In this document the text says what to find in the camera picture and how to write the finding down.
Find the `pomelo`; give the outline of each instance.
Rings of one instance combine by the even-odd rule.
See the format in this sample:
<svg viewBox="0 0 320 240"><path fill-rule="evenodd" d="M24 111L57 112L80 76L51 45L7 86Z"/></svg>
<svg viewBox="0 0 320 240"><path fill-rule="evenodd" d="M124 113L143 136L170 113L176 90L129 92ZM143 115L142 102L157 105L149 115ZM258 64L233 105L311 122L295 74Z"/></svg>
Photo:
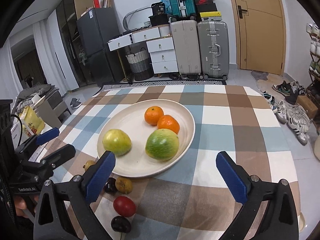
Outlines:
<svg viewBox="0 0 320 240"><path fill-rule="evenodd" d="M111 129L106 132L102 140L106 151L111 151L115 156L121 156L130 151L132 143L130 137L120 129Z"/></svg>
<svg viewBox="0 0 320 240"><path fill-rule="evenodd" d="M170 160L179 149L178 136L169 129L159 129L150 134L146 143L146 153L153 159Z"/></svg>

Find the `laundry basket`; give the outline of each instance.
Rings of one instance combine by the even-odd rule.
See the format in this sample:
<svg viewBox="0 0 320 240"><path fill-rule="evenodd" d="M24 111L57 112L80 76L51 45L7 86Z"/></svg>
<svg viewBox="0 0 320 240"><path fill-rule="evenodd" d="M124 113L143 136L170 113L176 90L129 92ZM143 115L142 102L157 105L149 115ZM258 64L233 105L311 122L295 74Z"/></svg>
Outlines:
<svg viewBox="0 0 320 240"><path fill-rule="evenodd" d="M142 49L138 53L126 56L135 81L146 80L153 76L150 54L145 48Z"/></svg>

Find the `hand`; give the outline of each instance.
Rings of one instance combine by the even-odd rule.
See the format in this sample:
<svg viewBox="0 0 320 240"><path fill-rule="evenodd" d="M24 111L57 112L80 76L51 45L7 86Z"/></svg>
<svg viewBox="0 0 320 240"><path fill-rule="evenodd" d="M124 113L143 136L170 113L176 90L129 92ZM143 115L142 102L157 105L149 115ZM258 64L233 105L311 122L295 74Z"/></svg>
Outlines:
<svg viewBox="0 0 320 240"><path fill-rule="evenodd" d="M36 202L38 202L39 196L34 196L34 199ZM23 200L23 198L20 196L14 196L13 200L14 200L14 205L16 207L17 216L28 218L28 216L23 212L25 209L27 209L27 204Z"/></svg>

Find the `checkered tablecloth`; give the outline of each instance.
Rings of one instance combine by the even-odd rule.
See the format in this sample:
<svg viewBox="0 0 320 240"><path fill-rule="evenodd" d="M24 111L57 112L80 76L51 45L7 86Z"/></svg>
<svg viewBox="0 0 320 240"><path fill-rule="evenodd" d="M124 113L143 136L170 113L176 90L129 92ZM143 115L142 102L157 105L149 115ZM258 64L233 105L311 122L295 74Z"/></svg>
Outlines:
<svg viewBox="0 0 320 240"><path fill-rule="evenodd" d="M196 133L191 147L173 167L152 178L133 180L128 195L137 205L130 218L132 231L122 239L219 239L239 211L217 170L217 153L226 151L249 175L264 181L289 181L300 215L300 193L295 166L279 122L265 99L249 87L223 85L171 85L138 87L101 92L85 102L49 142L41 156L67 143L74 145L76 156L54 172L54 182L69 181L83 174L87 160L97 158L97 141L104 124L122 109L148 99L170 99L192 113ZM117 213L113 200L119 196L100 194L91 204L101 224L111 229ZM265 204L250 229L253 237L262 219ZM71 205L68 213L78 236L86 239Z"/></svg>

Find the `yellow-green fruit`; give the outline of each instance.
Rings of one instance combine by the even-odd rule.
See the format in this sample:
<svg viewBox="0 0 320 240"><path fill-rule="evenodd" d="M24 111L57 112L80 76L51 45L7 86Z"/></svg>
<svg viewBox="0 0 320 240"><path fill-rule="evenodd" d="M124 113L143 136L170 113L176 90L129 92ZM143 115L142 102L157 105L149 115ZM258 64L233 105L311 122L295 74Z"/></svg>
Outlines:
<svg viewBox="0 0 320 240"><path fill-rule="evenodd" d="M176 155L179 149L177 134L169 129L159 129L150 134L146 143L146 153L151 158L167 161Z"/></svg>
<svg viewBox="0 0 320 240"><path fill-rule="evenodd" d="M87 162L85 163L85 165L83 166L84 171L87 171L87 169L88 169L91 165L94 165L94 164L96 164L95 161L91 161L91 160L87 161Z"/></svg>
<svg viewBox="0 0 320 240"><path fill-rule="evenodd" d="M124 177L119 177L116 179L116 188L122 194L129 194L133 190L131 180Z"/></svg>
<svg viewBox="0 0 320 240"><path fill-rule="evenodd" d="M132 146L130 137L120 129L111 129L106 132L102 143L104 149L113 152L115 156L126 154Z"/></svg>

